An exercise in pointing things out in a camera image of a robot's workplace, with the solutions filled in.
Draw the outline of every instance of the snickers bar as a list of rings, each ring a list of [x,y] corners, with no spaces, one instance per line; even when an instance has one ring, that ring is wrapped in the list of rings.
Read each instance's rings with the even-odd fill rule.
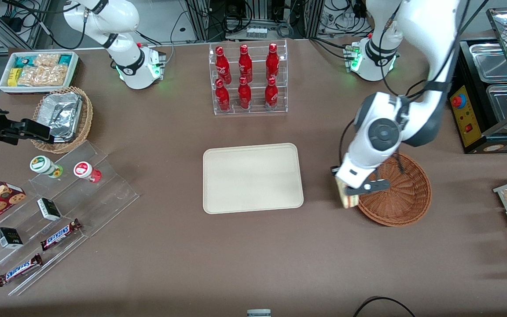
[[[56,245],[58,242],[62,241],[65,237],[70,235],[70,233],[76,231],[77,229],[81,228],[81,224],[79,223],[78,219],[74,219],[74,221],[68,223],[64,228],[62,228],[57,233],[54,233],[54,235],[50,236],[45,241],[42,241],[40,245],[42,245],[42,251],[46,251]]]
[[[26,261],[25,263],[12,269],[11,271],[8,271],[7,274],[0,275],[0,287],[6,285],[6,283],[9,283],[9,281],[11,281],[12,279],[16,278],[17,276],[23,274],[24,272],[36,266],[42,266],[42,258],[38,253],[34,256],[34,258]]]

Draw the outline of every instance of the red bottle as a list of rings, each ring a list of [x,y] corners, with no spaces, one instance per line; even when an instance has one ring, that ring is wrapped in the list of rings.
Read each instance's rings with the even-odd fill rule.
[[[222,79],[217,78],[215,81],[217,85],[217,89],[215,90],[215,95],[217,95],[217,102],[219,104],[220,111],[229,112],[230,111],[230,94],[228,94],[228,89],[224,87],[224,82]]]
[[[275,110],[277,107],[277,94],[279,90],[275,86],[275,77],[270,77],[267,80],[267,87],[265,88],[265,108],[269,111]]]
[[[248,85],[248,80],[245,76],[240,77],[238,95],[240,96],[240,107],[248,110],[252,104],[252,89]]]
[[[277,78],[279,74],[279,55],[277,55],[277,44],[269,44],[269,54],[265,60],[266,73],[265,76],[269,80],[271,76]]]
[[[217,46],[215,52],[217,53],[217,73],[219,78],[222,78],[225,85],[229,85],[232,82],[230,63],[228,63],[228,59],[224,56],[224,49],[222,46]]]
[[[248,82],[254,80],[254,70],[252,68],[252,58],[248,53],[248,46],[246,44],[240,45],[240,60],[238,60],[240,67],[240,76],[245,76]]]

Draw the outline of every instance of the red switch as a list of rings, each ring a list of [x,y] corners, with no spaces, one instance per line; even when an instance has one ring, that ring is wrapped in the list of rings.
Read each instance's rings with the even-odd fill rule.
[[[459,97],[459,96],[455,96],[451,100],[451,106],[453,106],[455,108],[461,106],[462,103],[463,103],[463,99],[461,97]]]

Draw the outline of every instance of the wicker basket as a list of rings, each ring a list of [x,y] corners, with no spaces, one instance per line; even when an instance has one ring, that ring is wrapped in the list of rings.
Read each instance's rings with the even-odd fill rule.
[[[390,181],[389,189],[360,196],[360,210],[389,227],[416,223],[424,217],[431,203],[431,185],[424,170],[403,153],[400,153],[400,162],[404,174],[400,173],[395,157],[378,167],[380,177]]]
[[[83,104],[81,106],[81,114],[79,115],[79,123],[77,128],[77,136],[70,143],[56,143],[56,144],[48,144],[43,142],[38,142],[31,140],[36,148],[41,151],[51,152],[54,154],[64,154],[68,153],[71,150],[77,148],[80,144],[87,139],[87,135],[89,134],[89,130],[91,128],[91,120],[93,119],[93,106],[91,105],[91,100],[87,98],[87,95],[83,90],[77,87],[68,87],[60,90],[56,90],[56,92],[51,92],[51,94],[66,94],[67,92],[75,92],[76,94],[82,96]],[[38,111],[40,111],[40,106],[42,105],[42,101],[44,98],[38,103],[38,107],[34,111],[33,120],[36,121],[38,117]]]

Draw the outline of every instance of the acrylic display stand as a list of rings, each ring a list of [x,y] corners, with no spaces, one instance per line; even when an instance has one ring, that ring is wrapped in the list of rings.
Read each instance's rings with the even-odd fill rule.
[[[128,182],[105,160],[106,156],[89,141],[85,141],[56,161],[56,164],[64,168],[60,178],[52,179],[38,174],[22,185],[27,197],[18,207],[0,216],[0,227],[17,229],[24,245],[16,250],[4,249],[0,245],[0,275],[28,261],[37,253],[40,253],[44,265],[12,279],[1,288],[2,291],[8,295],[23,293],[139,197]],[[73,167],[80,161],[87,161],[100,170],[103,175],[101,180],[90,183],[74,175]],[[37,205],[40,197],[51,199],[56,203],[62,214],[59,221],[49,221],[42,217]],[[49,250],[42,251],[40,242],[64,228],[75,218],[78,218],[83,227]]]
[[[276,86],[279,90],[277,96],[277,106],[273,111],[265,108],[265,88],[267,86],[267,78],[265,76],[265,60],[269,53],[269,44],[277,44],[277,54],[279,55],[279,74],[276,78]],[[287,68],[287,41],[256,41],[248,42],[248,51],[252,58],[253,66],[253,81],[250,83],[252,90],[252,104],[249,110],[244,110],[240,107],[238,98],[238,87],[240,85],[238,79],[240,78],[240,71],[238,68],[238,60],[240,58],[240,45],[239,42],[210,44],[209,45],[209,69],[211,74],[211,90],[213,91],[213,108],[216,115],[219,114],[271,114],[279,112],[287,112],[288,110],[288,68]],[[217,55],[214,50],[217,46],[224,48],[224,55],[230,63],[230,74],[232,75],[232,82],[226,86],[230,94],[230,111],[222,112],[217,103],[217,96],[215,95],[215,80],[218,78],[217,74]]]

